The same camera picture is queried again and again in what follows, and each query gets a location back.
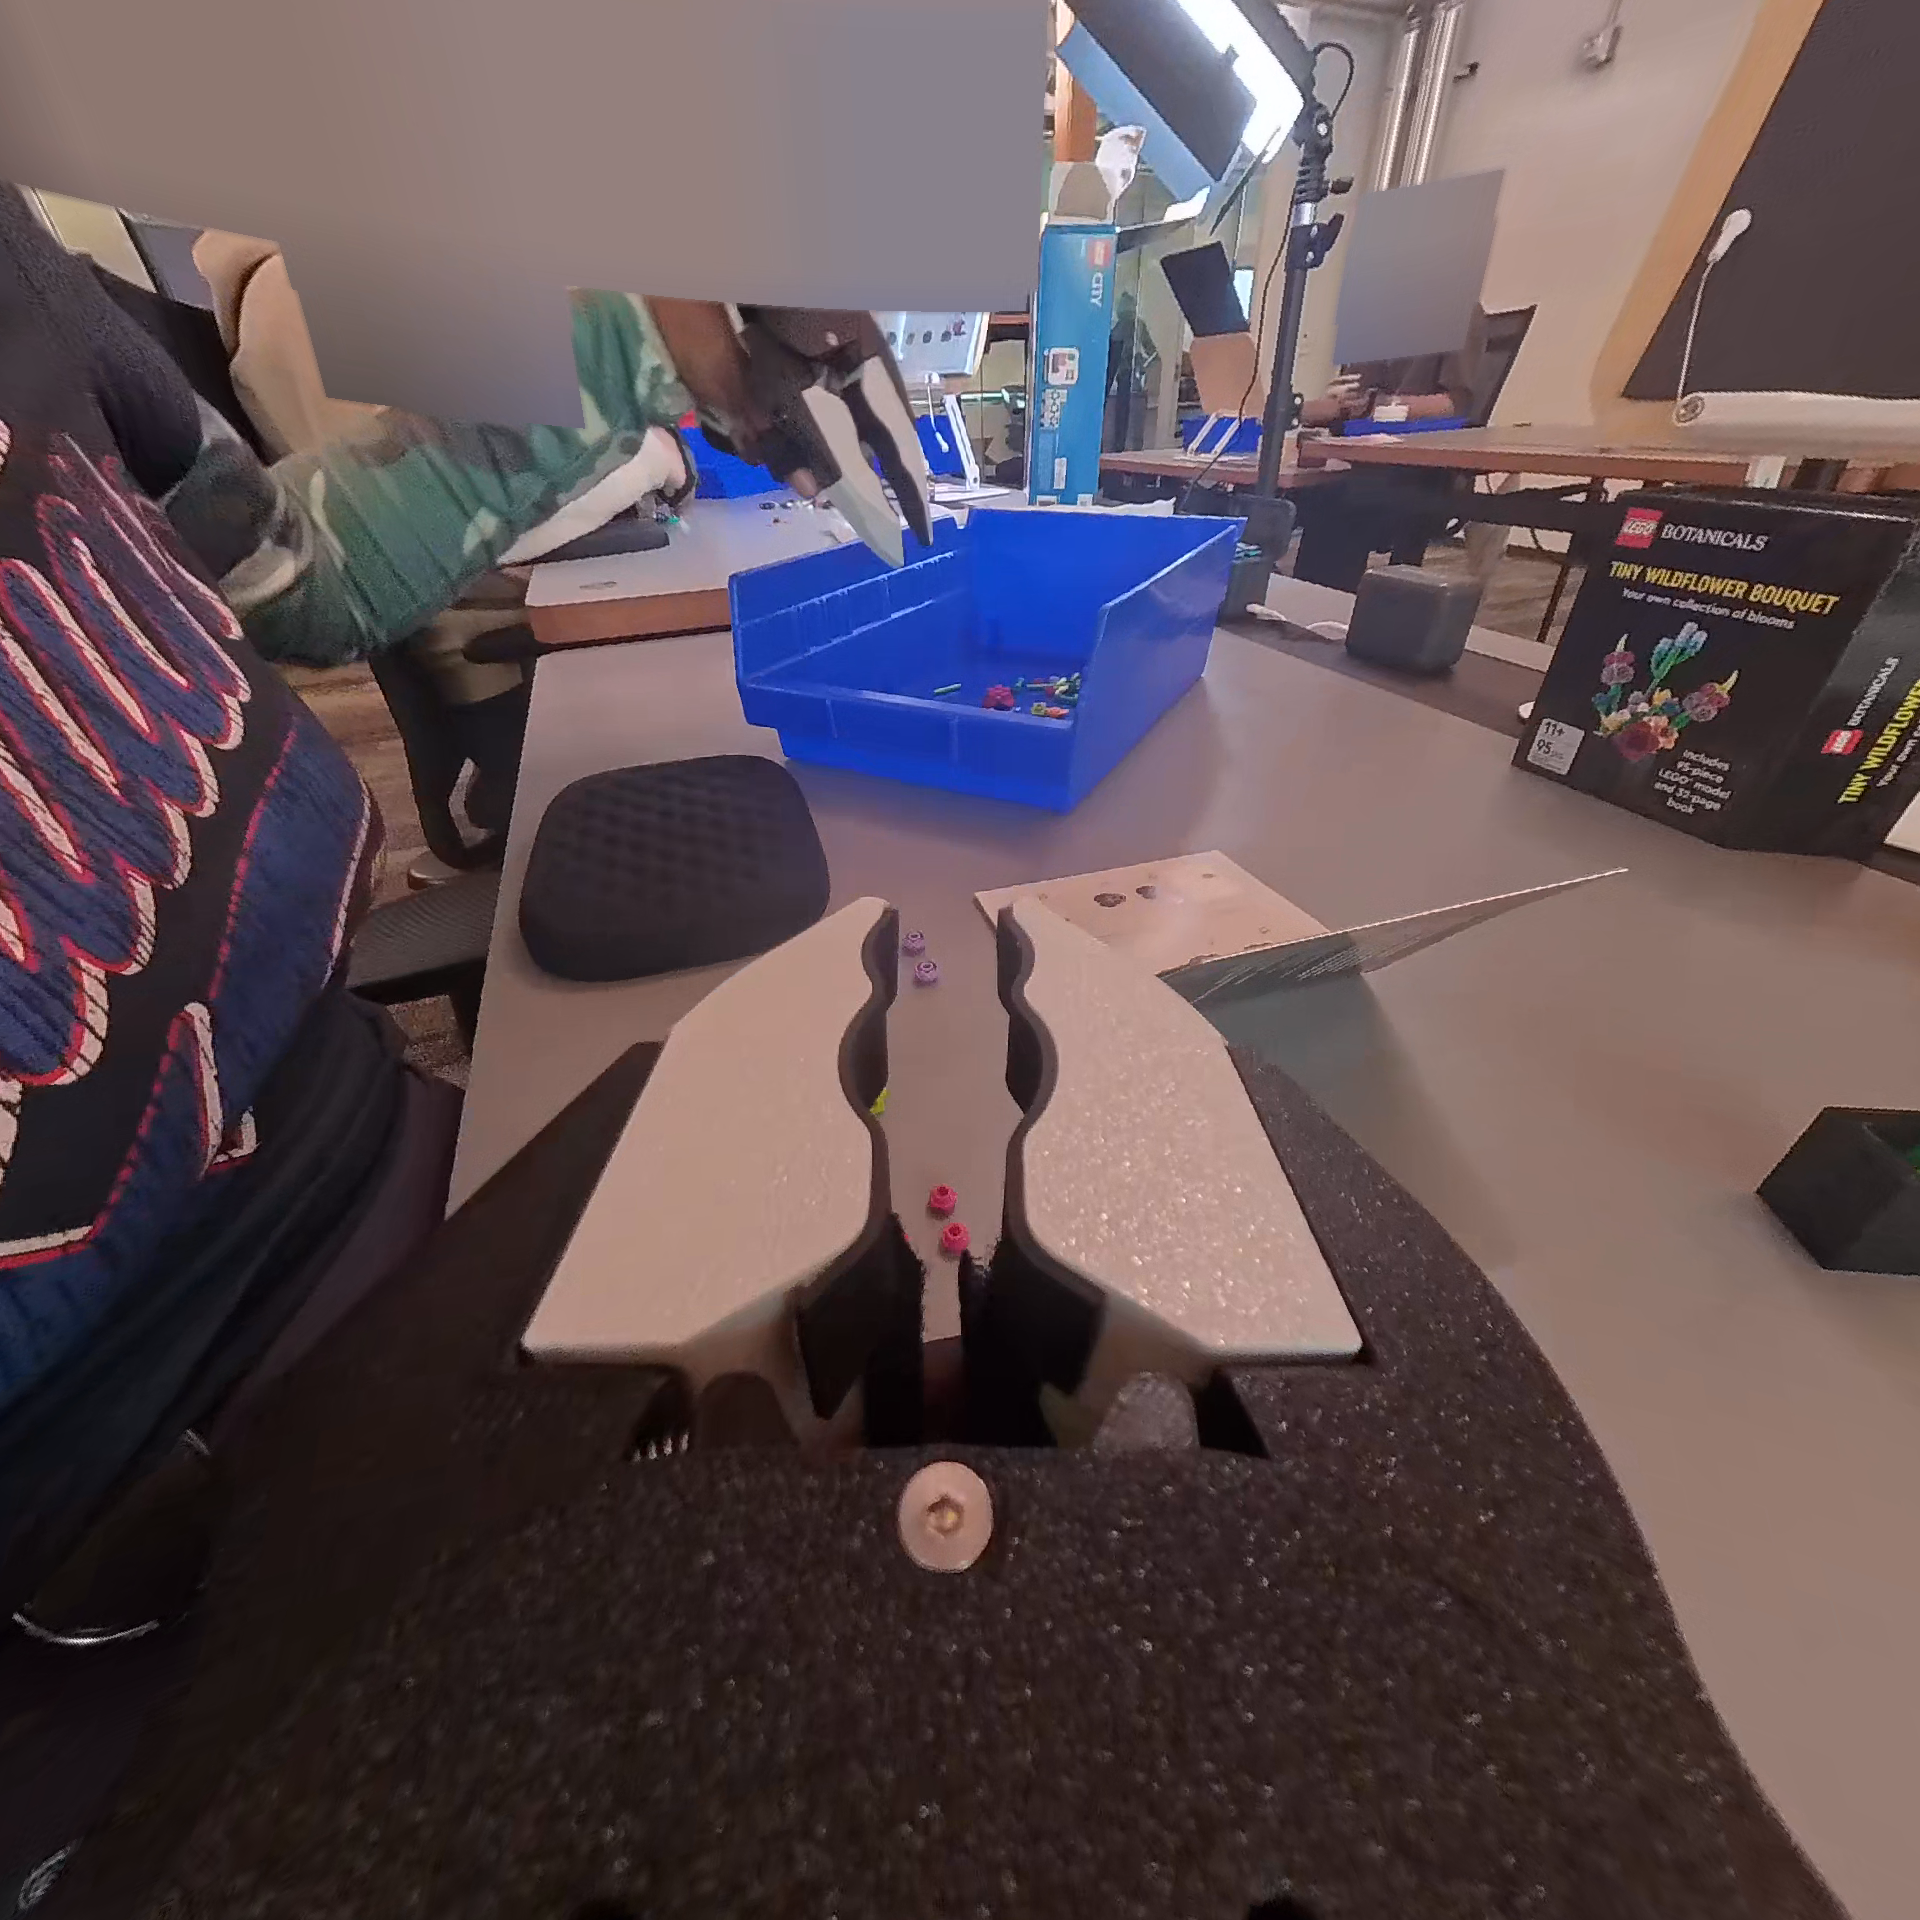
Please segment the person's dark clothing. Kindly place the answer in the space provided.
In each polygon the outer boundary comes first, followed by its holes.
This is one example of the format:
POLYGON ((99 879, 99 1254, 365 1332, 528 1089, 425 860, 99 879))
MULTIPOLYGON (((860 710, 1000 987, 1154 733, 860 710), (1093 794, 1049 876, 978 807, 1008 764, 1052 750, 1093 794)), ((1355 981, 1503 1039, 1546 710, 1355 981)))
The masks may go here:
POLYGON ((172 1605, 80 1594, 400 1253, 434 1098, 347 989, 381 821, 256 625, 312 537, 2 194, 4 1916, 45 1916, 172 1605))

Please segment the black office chair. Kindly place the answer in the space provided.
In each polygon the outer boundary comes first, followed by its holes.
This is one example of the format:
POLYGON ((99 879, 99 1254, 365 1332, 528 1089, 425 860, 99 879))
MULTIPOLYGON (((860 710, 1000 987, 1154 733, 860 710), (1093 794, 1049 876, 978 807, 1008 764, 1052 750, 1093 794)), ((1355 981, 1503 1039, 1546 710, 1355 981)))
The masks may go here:
POLYGON ((505 855, 538 653, 525 580, 491 572, 373 658, 424 843, 443 874, 491 871, 505 855))

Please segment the black mesh cushion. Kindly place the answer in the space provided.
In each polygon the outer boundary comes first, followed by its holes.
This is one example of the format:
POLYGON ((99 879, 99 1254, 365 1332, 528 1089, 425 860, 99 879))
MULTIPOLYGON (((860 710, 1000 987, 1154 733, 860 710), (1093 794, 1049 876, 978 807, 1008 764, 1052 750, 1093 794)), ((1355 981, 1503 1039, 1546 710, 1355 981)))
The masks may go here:
POLYGON ((609 986, 768 954, 831 898, 799 780, 775 758, 725 755, 567 785, 536 827, 517 922, 543 973, 609 986))

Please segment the white instruction booklet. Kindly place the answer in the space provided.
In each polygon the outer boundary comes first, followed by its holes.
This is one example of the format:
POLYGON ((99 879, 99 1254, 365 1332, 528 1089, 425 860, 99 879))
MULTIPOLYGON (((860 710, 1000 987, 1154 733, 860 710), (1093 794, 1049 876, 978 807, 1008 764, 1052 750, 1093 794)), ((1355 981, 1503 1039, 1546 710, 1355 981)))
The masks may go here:
POLYGON ((1163 978, 1194 1006, 1364 977, 1500 922, 1524 905, 1624 877, 1581 874, 1394 919, 1333 927, 1223 852, 1177 855, 1125 869, 1031 879, 975 897, 987 923, 1008 905, 1042 905, 1163 978))

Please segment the black light stand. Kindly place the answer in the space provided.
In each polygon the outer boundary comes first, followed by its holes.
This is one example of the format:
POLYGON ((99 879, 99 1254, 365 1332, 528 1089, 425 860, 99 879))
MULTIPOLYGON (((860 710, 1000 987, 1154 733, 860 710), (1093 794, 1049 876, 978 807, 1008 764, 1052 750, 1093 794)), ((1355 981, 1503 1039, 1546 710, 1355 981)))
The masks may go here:
POLYGON ((1258 15, 1256 28, 1304 100, 1287 133, 1298 151, 1298 167, 1287 203, 1284 244, 1275 261, 1280 268, 1280 318, 1266 367, 1256 482, 1243 498, 1241 525, 1241 541, 1256 549, 1266 570, 1275 570, 1287 556, 1293 525, 1292 502, 1280 490, 1280 469, 1287 435, 1296 430, 1304 406, 1293 365, 1305 322, 1307 282, 1325 261, 1345 222, 1343 214, 1336 214, 1325 223, 1321 205, 1331 193, 1329 167, 1336 147, 1336 119, 1346 94, 1343 92, 1336 102, 1323 102, 1317 95, 1317 65, 1321 55, 1336 51, 1331 41, 1307 44, 1275 9, 1258 15))

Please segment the black board on white stand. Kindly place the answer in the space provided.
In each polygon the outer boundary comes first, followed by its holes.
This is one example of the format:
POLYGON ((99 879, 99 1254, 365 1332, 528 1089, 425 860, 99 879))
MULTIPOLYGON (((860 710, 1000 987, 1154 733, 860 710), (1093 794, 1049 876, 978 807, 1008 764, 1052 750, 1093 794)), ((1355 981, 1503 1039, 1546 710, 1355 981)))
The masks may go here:
POLYGON ((1917 4, 1763 4, 1601 347, 1605 441, 1916 490, 1917 4))

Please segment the black square frame brick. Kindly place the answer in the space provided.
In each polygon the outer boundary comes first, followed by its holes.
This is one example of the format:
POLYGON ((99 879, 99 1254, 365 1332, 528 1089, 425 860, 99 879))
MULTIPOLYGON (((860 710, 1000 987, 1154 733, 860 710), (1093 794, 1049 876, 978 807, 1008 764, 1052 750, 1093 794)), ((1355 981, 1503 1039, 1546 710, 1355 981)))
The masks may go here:
POLYGON ((1819 1267, 1916 1279, 1917 1110, 1819 1110, 1759 1199, 1819 1267))

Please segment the black glossy cardboard box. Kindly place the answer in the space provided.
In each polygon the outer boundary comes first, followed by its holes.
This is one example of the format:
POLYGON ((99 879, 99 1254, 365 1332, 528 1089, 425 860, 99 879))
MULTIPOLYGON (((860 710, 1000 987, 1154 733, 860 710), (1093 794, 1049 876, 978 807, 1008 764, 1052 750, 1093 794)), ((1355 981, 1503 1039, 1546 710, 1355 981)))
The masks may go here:
POLYGON ((1624 497, 1514 764, 1717 849, 1869 862, 1916 803, 1916 497, 1624 497))

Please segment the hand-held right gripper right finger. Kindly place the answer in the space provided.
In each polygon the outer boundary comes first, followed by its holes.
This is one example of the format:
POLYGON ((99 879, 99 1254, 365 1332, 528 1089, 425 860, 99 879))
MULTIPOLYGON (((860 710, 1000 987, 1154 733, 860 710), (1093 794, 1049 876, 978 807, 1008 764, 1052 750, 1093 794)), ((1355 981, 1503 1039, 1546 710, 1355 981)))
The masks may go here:
POLYGON ((1355 1314, 1231 1045, 1183 994, 1037 901, 997 913, 1018 1123, 985 1277, 992 1356, 1040 1411, 1138 1375, 1199 1391, 1351 1365, 1355 1314))

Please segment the dark charger block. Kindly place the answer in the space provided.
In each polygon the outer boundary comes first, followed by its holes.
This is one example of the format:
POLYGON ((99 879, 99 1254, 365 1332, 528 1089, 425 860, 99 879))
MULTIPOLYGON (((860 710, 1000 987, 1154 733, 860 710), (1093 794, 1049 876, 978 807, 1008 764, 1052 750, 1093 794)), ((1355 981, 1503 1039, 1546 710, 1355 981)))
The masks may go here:
POLYGON ((1252 498, 1240 531, 1228 589, 1217 621, 1243 620, 1265 604, 1273 579, 1283 572, 1296 535, 1296 510, 1290 497, 1252 498))

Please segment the blue plastic bin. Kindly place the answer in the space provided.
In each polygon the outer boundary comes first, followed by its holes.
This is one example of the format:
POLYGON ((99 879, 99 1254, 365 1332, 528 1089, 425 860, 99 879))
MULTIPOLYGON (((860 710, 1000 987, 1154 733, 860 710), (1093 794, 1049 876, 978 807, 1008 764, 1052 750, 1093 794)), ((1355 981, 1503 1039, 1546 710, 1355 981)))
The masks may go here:
POLYGON ((1207 673, 1241 518, 971 508, 887 567, 842 543, 729 583, 737 693, 785 757, 1073 811, 1207 673), (981 710, 1079 674, 1074 719, 981 710))

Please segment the person's left hand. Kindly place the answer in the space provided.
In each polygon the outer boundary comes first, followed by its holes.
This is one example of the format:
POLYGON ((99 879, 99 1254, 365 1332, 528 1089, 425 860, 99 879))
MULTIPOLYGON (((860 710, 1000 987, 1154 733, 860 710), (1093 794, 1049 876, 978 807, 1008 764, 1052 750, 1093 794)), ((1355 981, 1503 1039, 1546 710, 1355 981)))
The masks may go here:
POLYGON ((757 451, 764 430, 733 309, 725 302, 644 294, 641 305, 661 349, 699 417, 711 443, 729 443, 737 457, 757 451))

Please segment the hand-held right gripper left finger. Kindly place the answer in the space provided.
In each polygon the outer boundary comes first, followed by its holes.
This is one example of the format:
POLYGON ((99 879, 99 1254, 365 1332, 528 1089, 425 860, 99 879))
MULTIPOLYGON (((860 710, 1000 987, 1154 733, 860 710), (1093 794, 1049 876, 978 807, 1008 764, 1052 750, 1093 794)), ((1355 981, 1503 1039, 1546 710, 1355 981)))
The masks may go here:
POLYGON ((916 1411, 919 1261, 873 1114, 897 962, 897 909, 856 901, 672 1027, 525 1324, 531 1362, 916 1411))

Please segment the person's left forearm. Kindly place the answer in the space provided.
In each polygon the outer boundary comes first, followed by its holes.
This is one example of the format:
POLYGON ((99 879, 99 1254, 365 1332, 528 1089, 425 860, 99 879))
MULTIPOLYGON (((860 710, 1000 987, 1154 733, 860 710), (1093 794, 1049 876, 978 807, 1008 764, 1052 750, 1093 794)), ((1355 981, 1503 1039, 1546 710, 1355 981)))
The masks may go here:
POLYGON ((160 502, 275 663, 365 663, 448 613, 501 554, 679 427, 674 380, 641 297, 576 292, 583 427, 443 422, 378 410, 323 447, 264 463, 200 406, 200 447, 160 502))

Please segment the bright studio light panel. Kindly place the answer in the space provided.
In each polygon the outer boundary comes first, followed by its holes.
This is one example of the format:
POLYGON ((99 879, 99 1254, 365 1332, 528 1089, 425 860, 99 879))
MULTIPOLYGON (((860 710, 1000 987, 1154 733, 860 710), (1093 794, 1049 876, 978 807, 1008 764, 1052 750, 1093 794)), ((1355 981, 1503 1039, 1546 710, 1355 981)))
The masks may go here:
POLYGON ((1317 57, 1268 3, 1069 3, 1058 61, 1111 129, 1144 133, 1140 169, 1173 212, 1221 203, 1287 143, 1317 57))

